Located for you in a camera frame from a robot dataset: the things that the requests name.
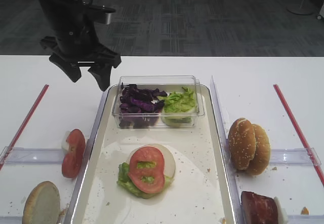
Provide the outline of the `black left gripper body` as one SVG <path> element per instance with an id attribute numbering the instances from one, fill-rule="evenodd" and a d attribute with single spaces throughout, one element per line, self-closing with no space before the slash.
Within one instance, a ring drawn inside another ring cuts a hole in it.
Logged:
<path id="1" fill-rule="evenodd" d="M 91 4 L 82 0 L 39 0 L 39 3 L 55 35 L 44 38 L 42 46 L 78 66 L 80 62 L 119 66 L 120 54 L 99 42 L 96 22 L 86 14 Z"/>

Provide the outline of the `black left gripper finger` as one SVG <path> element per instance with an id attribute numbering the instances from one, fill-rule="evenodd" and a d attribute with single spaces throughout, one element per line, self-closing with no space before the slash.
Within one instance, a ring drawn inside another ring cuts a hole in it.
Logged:
<path id="1" fill-rule="evenodd" d="M 55 53 L 49 57 L 49 61 L 59 67 L 74 83 L 82 76 L 78 64 L 67 62 Z"/>
<path id="2" fill-rule="evenodd" d="M 88 72 L 95 78 L 101 91 L 106 91 L 110 86 L 111 68 L 109 64 L 94 64 Z"/>

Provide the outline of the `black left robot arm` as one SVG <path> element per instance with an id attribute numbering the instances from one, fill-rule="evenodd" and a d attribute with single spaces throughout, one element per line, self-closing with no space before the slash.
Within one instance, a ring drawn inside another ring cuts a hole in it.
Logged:
<path id="1" fill-rule="evenodd" d="M 120 54 L 99 42 L 94 23 L 108 25 L 114 8 L 94 5 L 93 0 L 38 0 L 54 32 L 40 41 L 52 51 L 49 60 L 73 82 L 81 76 L 81 67 L 88 67 L 99 88 L 110 85 L 112 68 L 121 63 Z"/>

